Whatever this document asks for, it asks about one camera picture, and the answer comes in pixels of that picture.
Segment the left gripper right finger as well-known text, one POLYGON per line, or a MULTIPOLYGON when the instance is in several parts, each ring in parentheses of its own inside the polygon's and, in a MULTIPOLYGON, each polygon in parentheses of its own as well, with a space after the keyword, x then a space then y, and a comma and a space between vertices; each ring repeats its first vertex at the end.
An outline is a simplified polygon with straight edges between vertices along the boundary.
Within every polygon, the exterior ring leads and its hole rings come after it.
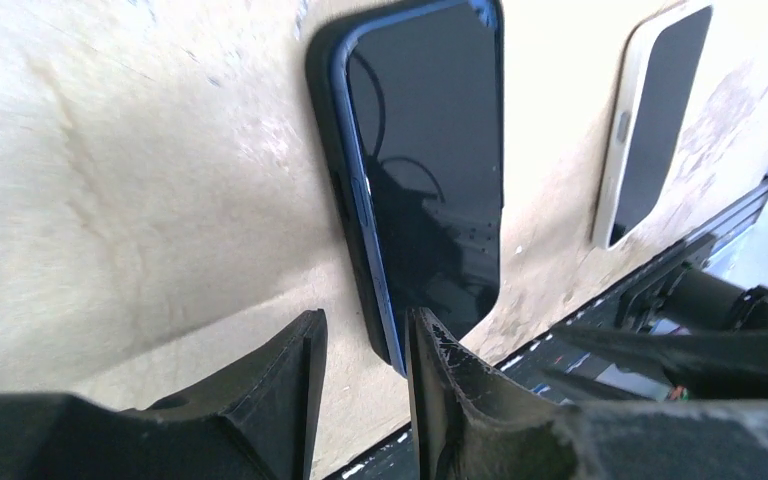
POLYGON ((768 479, 768 401, 558 405, 408 313, 413 444, 422 479, 768 479))

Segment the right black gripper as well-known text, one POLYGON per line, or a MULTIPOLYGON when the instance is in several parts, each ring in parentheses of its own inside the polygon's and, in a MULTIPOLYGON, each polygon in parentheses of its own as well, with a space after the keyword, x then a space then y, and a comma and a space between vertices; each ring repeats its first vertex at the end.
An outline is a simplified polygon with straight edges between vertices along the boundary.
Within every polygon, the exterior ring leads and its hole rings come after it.
POLYGON ((662 316, 691 331, 720 332, 651 335, 562 325, 551 333, 636 373, 681 386, 693 399, 768 400, 768 287, 743 289, 685 266, 664 281, 662 316))

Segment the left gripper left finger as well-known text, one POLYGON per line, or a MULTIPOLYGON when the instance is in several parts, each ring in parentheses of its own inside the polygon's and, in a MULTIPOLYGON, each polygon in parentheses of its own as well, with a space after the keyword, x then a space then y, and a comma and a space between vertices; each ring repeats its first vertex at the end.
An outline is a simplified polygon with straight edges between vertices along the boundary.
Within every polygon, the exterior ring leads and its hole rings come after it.
POLYGON ((0 394, 0 479, 306 479, 327 324, 308 310, 264 345, 138 410, 0 394))

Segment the beige cased smartphone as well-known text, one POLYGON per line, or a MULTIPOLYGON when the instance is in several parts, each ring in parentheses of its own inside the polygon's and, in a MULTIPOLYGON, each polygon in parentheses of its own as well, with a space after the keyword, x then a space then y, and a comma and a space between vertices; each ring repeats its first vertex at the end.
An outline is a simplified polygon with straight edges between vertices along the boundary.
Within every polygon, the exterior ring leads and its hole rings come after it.
POLYGON ((661 197, 713 12, 709 1, 683 1, 628 39, 592 230, 601 249, 616 247, 661 197))

